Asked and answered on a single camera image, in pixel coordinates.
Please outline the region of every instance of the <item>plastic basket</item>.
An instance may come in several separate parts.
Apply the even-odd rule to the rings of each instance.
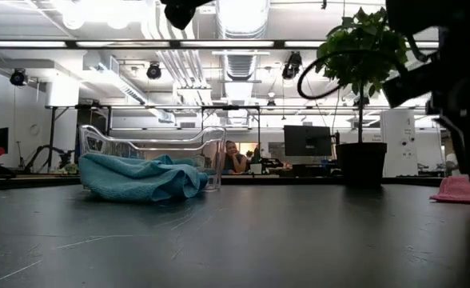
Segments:
[[[209,175],[206,190],[221,188],[225,136],[224,128],[207,127],[191,139],[123,139],[105,136],[93,126],[80,127],[82,154],[100,153],[148,161],[163,154],[172,159],[191,158],[199,172]]]

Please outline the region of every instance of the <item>blue cloth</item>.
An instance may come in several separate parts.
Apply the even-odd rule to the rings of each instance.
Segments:
[[[88,153],[79,161],[81,182],[93,194],[114,201],[160,201],[191,198],[205,188],[209,176],[199,173],[191,159],[152,161]]]

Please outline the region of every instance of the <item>woman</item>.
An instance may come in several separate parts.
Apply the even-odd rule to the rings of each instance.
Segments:
[[[225,171],[228,174],[241,174],[245,172],[248,159],[239,154],[235,142],[226,141]]]

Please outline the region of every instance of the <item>table surface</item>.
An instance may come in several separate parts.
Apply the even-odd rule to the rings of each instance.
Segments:
[[[0,191],[0,287],[470,287],[470,205],[437,189],[224,186],[154,204]]]

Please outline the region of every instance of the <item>black cable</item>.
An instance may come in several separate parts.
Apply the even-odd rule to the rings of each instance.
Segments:
[[[313,69],[313,67],[315,67],[317,64],[324,65],[325,62],[329,58],[332,58],[332,57],[335,57],[335,56],[340,56],[340,55],[346,55],[346,54],[368,54],[368,55],[373,55],[373,56],[382,58],[382,59],[392,63],[395,66],[396,70],[398,71],[398,73],[401,77],[403,77],[408,72],[408,70],[405,68],[405,66],[402,63],[400,63],[398,61],[398,59],[396,59],[394,57],[391,57],[391,56],[388,56],[386,54],[383,54],[379,51],[374,51],[374,50],[342,50],[342,51],[335,51],[335,52],[326,54],[323,57],[318,58],[317,60],[315,60],[311,64],[309,64],[308,67],[306,67],[306,69],[303,71],[303,73],[299,77],[299,80],[297,81],[297,93],[299,93],[299,95],[304,99],[315,100],[315,99],[324,98],[324,97],[332,94],[333,92],[338,91],[341,88],[340,85],[338,85],[336,88],[333,88],[333,89],[331,89],[331,90],[329,90],[329,91],[327,91],[323,94],[316,95],[316,96],[310,96],[310,95],[306,95],[305,92],[302,90],[302,82],[305,80],[306,74],[311,69]]]
[[[311,94],[313,94],[313,88],[312,88],[312,85],[309,83],[308,76],[306,76],[306,82],[308,83],[309,92],[310,92]],[[321,116],[322,122],[324,123],[324,126],[327,126],[328,124],[327,124],[327,122],[325,121],[324,116],[322,115],[322,111],[321,111],[321,108],[318,106],[317,100],[315,100],[315,106],[316,106],[317,109],[318,109],[318,114]]]
[[[412,35],[408,35],[405,38],[408,39],[409,46],[411,47],[411,51],[414,57],[420,62],[423,62],[423,63],[427,62],[428,56],[421,53],[420,49],[416,45],[416,40],[414,39],[414,37]]]
[[[339,90],[338,90],[337,105],[334,107],[333,124],[331,125],[331,134],[333,134],[333,135],[334,135],[334,122],[337,120],[338,104],[340,104],[340,91]],[[334,145],[333,144],[331,144],[331,151],[333,153],[333,157],[336,157],[335,156],[336,151],[334,150]]]

